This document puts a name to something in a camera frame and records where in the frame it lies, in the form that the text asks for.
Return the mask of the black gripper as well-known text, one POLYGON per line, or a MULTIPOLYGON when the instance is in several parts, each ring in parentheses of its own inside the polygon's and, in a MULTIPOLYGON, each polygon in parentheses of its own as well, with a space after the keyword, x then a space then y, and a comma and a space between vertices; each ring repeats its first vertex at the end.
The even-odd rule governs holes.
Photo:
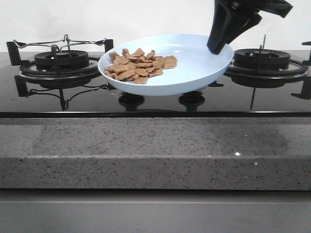
POLYGON ((259 11, 285 18, 292 8, 285 0, 216 0, 207 47, 212 53, 220 53, 225 44, 260 23, 259 11))

